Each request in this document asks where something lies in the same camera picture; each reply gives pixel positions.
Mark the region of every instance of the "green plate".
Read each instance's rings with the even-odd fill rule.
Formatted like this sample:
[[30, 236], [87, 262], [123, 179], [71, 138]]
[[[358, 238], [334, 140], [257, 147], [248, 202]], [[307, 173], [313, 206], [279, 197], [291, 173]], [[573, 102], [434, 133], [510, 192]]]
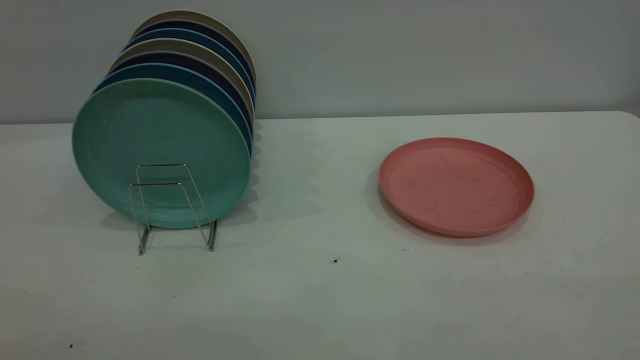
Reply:
[[[125, 80], [94, 94], [74, 124], [73, 150], [89, 187], [129, 217], [128, 187], [138, 182], [138, 165], [187, 164], [211, 220], [238, 204], [251, 174], [242, 133], [227, 113], [199, 92], [159, 79]], [[143, 184], [184, 184], [198, 220], [207, 223], [184, 167], [140, 168], [140, 177]], [[179, 186], [148, 187], [143, 193], [150, 225], [197, 226]], [[146, 223], [140, 192], [132, 194], [138, 221]]]

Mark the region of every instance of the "plate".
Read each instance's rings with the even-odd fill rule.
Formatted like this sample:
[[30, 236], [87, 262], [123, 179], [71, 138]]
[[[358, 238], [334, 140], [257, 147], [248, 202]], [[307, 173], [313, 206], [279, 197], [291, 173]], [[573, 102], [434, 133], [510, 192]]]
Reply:
[[249, 88], [249, 91], [251, 92], [251, 97], [253, 99], [253, 102], [255, 103], [255, 85], [253, 84], [252, 79], [249, 76], [249, 73], [247, 73], [247, 70], [242, 66], [242, 64], [240, 64], [240, 61], [238, 61], [238, 59], [226, 47], [222, 46], [219, 42], [213, 40], [212, 38], [206, 35], [197, 33], [196, 31], [185, 30], [185, 29], [153, 30], [151, 32], [144, 33], [134, 38], [133, 40], [131, 40], [127, 44], [127, 47], [125, 47], [125, 50], [143, 41], [153, 40], [157, 38], [177, 38], [181, 40], [194, 42], [220, 55], [242, 77], [244, 83]]
[[165, 51], [185, 54], [200, 59], [224, 74], [229, 81], [231, 81], [233, 85], [240, 90], [240, 94], [243, 96], [245, 103], [251, 104], [251, 106], [249, 106], [249, 112], [251, 113], [251, 122], [253, 123], [255, 119], [255, 104], [251, 98], [249, 88], [246, 86], [237, 71], [229, 65], [227, 61], [220, 57], [220, 55], [202, 45], [179, 39], [147, 40], [125, 50], [120, 54], [116, 61], [113, 62], [111, 68], [113, 69], [126, 59], [132, 58], [136, 55]]
[[225, 35], [228, 39], [233, 41], [235, 43], [235, 45], [238, 47], [238, 49], [240, 49], [240, 51], [242, 51], [242, 54], [244, 55], [244, 57], [249, 62], [249, 65], [251, 66], [251, 70], [252, 70], [253, 74], [255, 75], [255, 66], [253, 66], [253, 61], [251, 59], [251, 55], [249, 55], [249, 50], [247, 50], [246, 46], [244, 46], [244, 43], [242, 42], [242, 40], [240, 40], [240, 38], [233, 31], [231, 31], [231, 29], [229, 29], [226, 25], [224, 25], [222, 22], [220, 22], [220, 21], [218, 21], [216, 19], [213, 19], [212, 17], [210, 17], [208, 15], [205, 15], [203, 13], [186, 11], [186, 10], [173, 10], [173, 11], [169, 11], [169, 12], [159, 13], [159, 14], [151, 17], [149, 20], [145, 21], [142, 25], [140, 25], [140, 27], [134, 32], [134, 34], [133, 34], [133, 36], [131, 38], [136, 37], [137, 34], [142, 29], [146, 28], [147, 26], [150, 26], [150, 25], [152, 25], [152, 24], [154, 24], [156, 22], [161, 22], [161, 21], [166, 21], [166, 20], [190, 20], [190, 21], [195, 21], [195, 22], [199, 22], [201, 24], [209, 26], [212, 29], [215, 29], [215, 30], [219, 31], [221, 34]]
[[[241, 200], [251, 159], [242, 133], [215, 102], [178, 83], [132, 79], [103, 88], [83, 106], [73, 128], [73, 152], [89, 187], [132, 217], [128, 186], [138, 165], [188, 164], [207, 210], [221, 218]], [[183, 167], [143, 168], [143, 183], [183, 183], [201, 224], [207, 217]], [[145, 218], [133, 191], [138, 220]], [[180, 188], [144, 189], [152, 226], [196, 226]]]
[[195, 71], [198, 74], [204, 76], [205, 78], [211, 80], [213, 83], [216, 83], [239, 106], [240, 110], [242, 111], [242, 114], [244, 115], [246, 126], [249, 127], [250, 133], [253, 136], [253, 124], [251, 123], [251, 120], [250, 120], [251, 113], [249, 112], [249, 105], [245, 103], [238, 89], [231, 83], [231, 81], [229, 81], [229, 79], [227, 79], [226, 76], [224, 76], [220, 71], [211, 67], [209, 64], [207, 64], [204, 61], [201, 61], [192, 56], [188, 56], [180, 53], [169, 53], [169, 52], [143, 53], [137, 56], [133, 56], [132, 58], [126, 59], [122, 63], [118, 64], [118, 66], [111, 69], [111, 72], [109, 74], [112, 74], [126, 67], [144, 64], [144, 63], [163, 63], [163, 64], [170, 64], [170, 65], [184, 67], [189, 70]]
[[201, 33], [203, 35], [206, 35], [206, 36], [214, 39], [215, 41], [221, 43], [222, 46], [226, 47], [229, 51], [231, 51], [231, 53], [233, 55], [236, 56], [236, 58], [240, 61], [242, 66], [251, 74], [251, 77], [253, 79], [253, 83], [255, 83], [255, 73], [253, 72], [253, 70], [252, 70], [253, 68], [251, 68], [251, 65], [249, 65], [249, 60], [244, 56], [242, 51], [240, 51], [240, 48], [238, 48], [238, 46], [236, 46], [233, 43], [233, 41], [229, 40], [229, 38], [227, 38], [225, 35], [222, 35], [219, 31], [216, 31], [215, 29], [212, 29], [209, 26], [203, 25], [203, 24], [201, 24], [199, 22], [195, 22], [195, 21], [190, 21], [190, 20], [166, 20], [166, 21], [155, 22], [155, 23], [147, 26], [146, 28], [140, 30], [136, 34], [136, 37], [139, 37], [141, 35], [144, 35], [145, 33], [149, 33], [151, 31], [160, 30], [160, 29], [185, 29], [185, 30], [191, 30], [191, 31], [196, 31], [197, 33]]
[[516, 159], [455, 138], [419, 140], [394, 150], [380, 168], [380, 186], [407, 221], [457, 237], [507, 229], [534, 198], [533, 180]]
[[229, 94], [227, 94], [218, 84], [195, 71], [164, 63], [144, 63], [133, 65], [120, 69], [107, 76], [93, 92], [98, 92], [101, 89], [119, 81], [139, 78], [173, 81], [175, 83], [188, 86], [210, 98], [233, 119], [236, 126], [243, 134], [246, 146], [249, 149], [249, 154], [252, 153], [253, 142], [249, 123], [247, 123], [247, 120], [242, 114], [238, 104], [236, 104], [231, 96], [229, 96]]

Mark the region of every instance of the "stack of plates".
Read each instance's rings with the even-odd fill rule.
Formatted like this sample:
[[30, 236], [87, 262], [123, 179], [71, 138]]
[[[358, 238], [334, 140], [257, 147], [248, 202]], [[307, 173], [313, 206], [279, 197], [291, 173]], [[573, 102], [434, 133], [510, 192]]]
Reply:
[[[187, 164], [211, 220], [241, 200], [251, 171], [255, 68], [242, 41], [204, 14], [172, 11], [133, 34], [80, 111], [76, 163], [90, 188], [133, 217], [128, 186], [140, 165]], [[140, 168], [142, 183], [182, 183], [203, 224], [208, 218], [184, 167]], [[152, 226], [197, 226], [178, 187], [138, 192], [137, 219]]]

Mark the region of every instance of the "pink plate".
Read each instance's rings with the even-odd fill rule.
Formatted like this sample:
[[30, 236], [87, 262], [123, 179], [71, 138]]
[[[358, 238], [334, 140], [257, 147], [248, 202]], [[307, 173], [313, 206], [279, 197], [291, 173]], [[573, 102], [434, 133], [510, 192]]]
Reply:
[[479, 142], [432, 138], [391, 152], [380, 168], [391, 206], [434, 233], [473, 238], [505, 230], [531, 207], [531, 176], [516, 159]]

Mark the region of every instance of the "table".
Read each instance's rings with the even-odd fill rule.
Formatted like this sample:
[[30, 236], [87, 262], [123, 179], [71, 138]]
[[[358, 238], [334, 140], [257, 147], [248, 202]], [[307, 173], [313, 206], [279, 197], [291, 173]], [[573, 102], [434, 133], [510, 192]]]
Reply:
[[[221, 221], [152, 233], [82, 180], [71, 124], [0, 126], [3, 359], [636, 359], [640, 120], [622, 112], [256, 123]], [[536, 199], [448, 240], [381, 201], [385, 156], [451, 136], [506, 151]]]

